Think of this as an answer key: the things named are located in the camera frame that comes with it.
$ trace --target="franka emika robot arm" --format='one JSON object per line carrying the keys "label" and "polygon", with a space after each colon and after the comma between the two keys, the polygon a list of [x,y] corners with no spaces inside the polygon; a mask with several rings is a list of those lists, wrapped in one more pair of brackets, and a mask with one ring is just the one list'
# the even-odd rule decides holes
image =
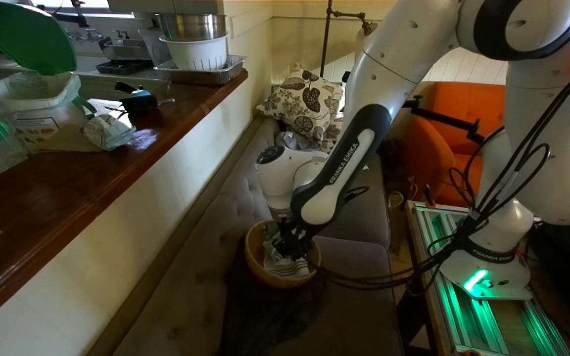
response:
{"label": "franka emika robot arm", "polygon": [[[276,248],[295,259],[307,253],[310,239],[362,191],[351,183],[409,94],[461,46],[509,62],[504,129],[482,145],[476,205],[447,245],[412,273],[440,269],[459,286],[482,277],[467,290],[479,299],[531,298],[518,242],[534,214],[570,224],[570,0],[399,0],[372,36],[350,74],[346,130],[330,156],[272,147],[257,160],[272,213],[285,217]],[[489,279],[477,277],[481,270]],[[357,285],[380,289],[410,280]]]}

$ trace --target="green light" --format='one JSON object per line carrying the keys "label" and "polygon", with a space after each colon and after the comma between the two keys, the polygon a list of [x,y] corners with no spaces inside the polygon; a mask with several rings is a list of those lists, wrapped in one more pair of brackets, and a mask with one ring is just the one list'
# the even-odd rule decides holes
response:
{"label": "green light", "polygon": [[486,269],[477,270],[476,273],[470,279],[468,279],[468,281],[465,284],[463,284],[463,288],[471,292],[472,288],[475,287],[475,284],[481,281],[486,275],[487,275]]}

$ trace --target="wooden counter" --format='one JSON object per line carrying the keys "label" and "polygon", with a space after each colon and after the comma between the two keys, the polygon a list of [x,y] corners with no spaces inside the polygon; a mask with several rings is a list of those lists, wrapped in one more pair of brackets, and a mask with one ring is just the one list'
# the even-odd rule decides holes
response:
{"label": "wooden counter", "polygon": [[111,152],[40,153],[0,174],[0,306],[247,79],[219,87],[168,84],[175,103],[143,117]]}

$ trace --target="orange armchair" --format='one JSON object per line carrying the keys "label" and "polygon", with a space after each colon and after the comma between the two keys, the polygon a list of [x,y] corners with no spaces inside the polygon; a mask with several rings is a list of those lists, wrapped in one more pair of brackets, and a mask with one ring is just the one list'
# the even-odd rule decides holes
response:
{"label": "orange armchair", "polygon": [[[489,135],[502,124],[505,87],[491,84],[437,82],[432,85],[432,100],[428,109],[456,119],[474,122],[481,119],[479,133]],[[456,167],[463,171],[477,144],[464,130],[422,117],[413,116],[404,142],[404,162],[407,175],[414,176],[418,197],[426,184],[432,198],[439,204],[464,207],[461,195],[450,182],[448,171]],[[470,168],[470,185],[478,192],[482,158],[477,156]],[[457,184],[461,178],[455,177]]]}

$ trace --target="metal tray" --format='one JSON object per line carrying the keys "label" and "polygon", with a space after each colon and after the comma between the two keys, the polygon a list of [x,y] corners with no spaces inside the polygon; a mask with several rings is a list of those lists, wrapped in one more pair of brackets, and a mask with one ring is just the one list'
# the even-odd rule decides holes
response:
{"label": "metal tray", "polygon": [[228,54],[224,68],[213,71],[196,72],[190,70],[179,70],[172,60],[165,61],[154,70],[162,74],[172,83],[200,84],[206,86],[217,86],[228,83],[243,70],[243,63],[246,56],[235,56]]}

